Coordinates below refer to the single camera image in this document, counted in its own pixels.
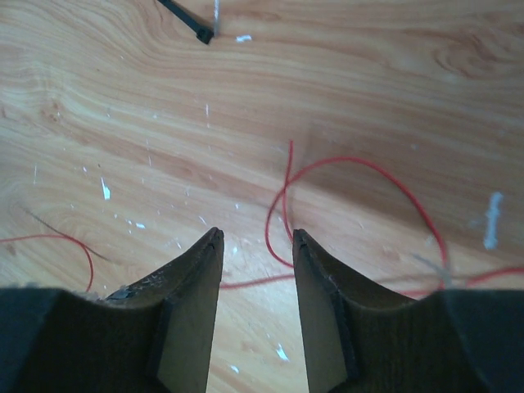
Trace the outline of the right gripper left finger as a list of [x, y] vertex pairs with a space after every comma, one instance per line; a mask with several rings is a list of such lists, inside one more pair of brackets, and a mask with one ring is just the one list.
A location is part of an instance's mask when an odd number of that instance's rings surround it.
[[60, 288], [1, 291], [4, 392], [203, 392], [224, 234], [104, 299]]

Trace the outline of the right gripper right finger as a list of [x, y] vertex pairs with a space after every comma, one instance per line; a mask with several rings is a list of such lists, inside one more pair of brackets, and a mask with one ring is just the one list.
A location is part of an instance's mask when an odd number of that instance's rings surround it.
[[522, 391], [521, 291], [448, 289], [414, 300], [302, 229], [292, 253], [310, 391]]

